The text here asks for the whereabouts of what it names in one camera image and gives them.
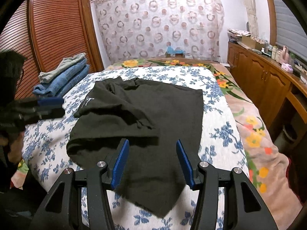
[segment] curtain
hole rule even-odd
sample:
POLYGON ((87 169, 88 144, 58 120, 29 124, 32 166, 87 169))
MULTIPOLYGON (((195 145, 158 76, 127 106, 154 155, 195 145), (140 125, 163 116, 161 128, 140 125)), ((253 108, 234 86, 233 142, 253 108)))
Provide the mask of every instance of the curtain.
POLYGON ((217 60, 221 0, 92 0, 111 63, 163 56, 168 46, 217 60))
POLYGON ((244 0, 244 5, 248 13, 248 24, 250 27, 250 32, 252 33, 253 36, 259 36, 255 0, 244 0))

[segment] shelf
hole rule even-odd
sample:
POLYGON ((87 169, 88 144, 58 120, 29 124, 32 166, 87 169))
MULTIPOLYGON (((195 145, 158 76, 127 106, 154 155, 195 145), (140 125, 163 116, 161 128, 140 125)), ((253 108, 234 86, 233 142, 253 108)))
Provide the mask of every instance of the shelf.
POLYGON ((307 123, 307 98, 301 93, 293 94, 291 91, 287 94, 287 99, 297 110, 304 123, 307 123))

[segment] bottle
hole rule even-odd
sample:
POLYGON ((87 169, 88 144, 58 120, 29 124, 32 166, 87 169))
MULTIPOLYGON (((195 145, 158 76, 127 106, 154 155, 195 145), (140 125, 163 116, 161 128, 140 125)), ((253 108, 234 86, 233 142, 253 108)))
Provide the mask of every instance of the bottle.
POLYGON ((270 44, 266 41, 265 53, 269 53, 270 44))
POLYGON ((282 64, 282 63, 288 63, 288 62, 289 62, 288 48, 287 46, 284 46, 280 54, 280 57, 279 57, 279 63, 282 64))
POLYGON ((277 46, 274 46, 272 49, 272 59, 276 60, 277 46))
POLYGON ((289 62, 288 64, 294 67, 294 60, 295 60, 295 54, 294 53, 290 53, 289 55, 289 62))
POLYGON ((280 55, 281 55, 281 51, 280 50, 277 50, 276 52, 276 61, 279 63, 279 59, 280 59, 280 55))
POLYGON ((268 54, 270 57, 272 57, 272 50, 273 50, 273 46, 269 45, 268 54))

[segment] white wall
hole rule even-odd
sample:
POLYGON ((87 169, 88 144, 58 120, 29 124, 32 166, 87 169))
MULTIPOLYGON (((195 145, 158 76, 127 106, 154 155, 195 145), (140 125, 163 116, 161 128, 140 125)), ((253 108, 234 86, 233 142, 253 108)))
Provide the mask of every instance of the white wall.
MULTIPOLYGON (((228 36, 227 29, 234 28, 239 30, 246 30, 246 23, 248 22, 246 8, 243 4, 243 0, 221 0, 224 11, 224 25, 222 32, 220 34, 220 56, 221 61, 225 62, 227 60, 228 53, 228 36)), ((96 20, 95 8, 92 6, 92 15, 94 20, 94 28, 97 36, 99 50, 102 56, 102 61, 104 67, 109 66, 111 63, 107 57, 105 48, 102 43, 102 39, 99 32, 98 23, 96 20)))
POLYGON ((259 38, 270 42, 270 13, 268 0, 255 0, 259 38))

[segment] folded clothes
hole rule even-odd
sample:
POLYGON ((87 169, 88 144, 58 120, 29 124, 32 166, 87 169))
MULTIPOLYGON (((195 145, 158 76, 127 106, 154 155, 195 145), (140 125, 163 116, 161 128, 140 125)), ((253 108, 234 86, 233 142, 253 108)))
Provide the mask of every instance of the folded clothes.
POLYGON ((90 70, 90 65, 86 65, 80 72, 78 72, 74 77, 72 77, 66 85, 64 85, 56 94, 56 97, 63 97, 71 88, 73 88, 76 84, 78 84, 81 80, 88 75, 88 71, 90 70))
POLYGON ((42 83, 34 86, 34 94, 46 94, 55 96, 56 93, 81 69, 86 65, 87 59, 84 57, 73 66, 56 76, 50 83, 42 83))
POLYGON ((74 57, 63 58, 63 60, 55 70, 52 70, 47 73, 41 72, 38 75, 40 83, 50 83, 54 77, 56 77, 57 75, 59 75, 61 72, 71 67, 72 65, 76 64, 78 61, 84 58, 85 55, 86 53, 79 53, 74 57))

